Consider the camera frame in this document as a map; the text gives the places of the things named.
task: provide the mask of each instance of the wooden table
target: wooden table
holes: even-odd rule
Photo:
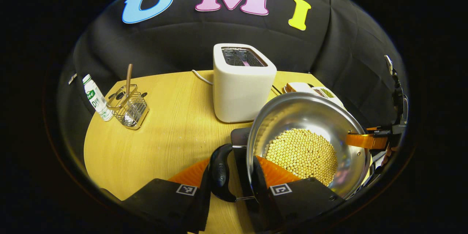
[[[208,81],[213,71],[199,71]],[[311,74],[278,71],[274,86],[282,90],[287,82],[323,86]],[[226,124],[214,114],[212,86],[192,72],[178,72],[132,79],[139,92],[147,92],[149,112],[136,131],[117,119],[104,122],[95,113],[89,124],[85,145],[85,166],[98,187],[124,200],[155,178],[169,179],[186,167],[209,157],[220,145],[229,143],[233,129],[252,122]],[[125,84],[117,82],[108,97]],[[273,88],[268,100],[279,95]],[[229,189],[242,196],[234,155]],[[229,203],[212,194],[205,233],[252,233],[244,202]]]

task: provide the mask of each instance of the wire utensil holder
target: wire utensil holder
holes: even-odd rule
[[[116,119],[126,128],[136,130],[141,127],[149,108],[141,93],[137,91],[136,84],[130,84],[128,96],[125,94],[127,85],[122,86],[107,102]]]

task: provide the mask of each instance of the black handle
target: black handle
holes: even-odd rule
[[[235,202],[236,197],[229,192],[229,167],[227,156],[233,150],[232,144],[224,144],[218,147],[210,158],[208,172],[210,174],[212,193],[227,202]]]

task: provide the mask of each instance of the stainless steel pot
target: stainless steel pot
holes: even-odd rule
[[[253,173],[254,156],[265,157],[269,141],[292,128],[309,129],[333,145],[338,168],[328,188],[343,199],[348,199],[366,177],[370,153],[368,149],[346,145],[346,135],[349,132],[366,132],[350,113],[338,105],[321,96],[302,92],[282,94],[266,103],[253,122],[246,146],[224,144],[213,152],[209,164],[212,192],[229,202],[245,199],[237,199],[227,188],[227,156],[233,147],[247,147],[248,179],[252,192],[256,193],[254,186],[257,184],[252,184],[257,180]]]

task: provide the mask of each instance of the blue letter u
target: blue letter u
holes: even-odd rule
[[[142,22],[164,12],[171,4],[172,0],[159,0],[159,2],[148,9],[140,9],[142,0],[127,0],[125,1],[124,12],[122,13],[122,21],[127,24]]]

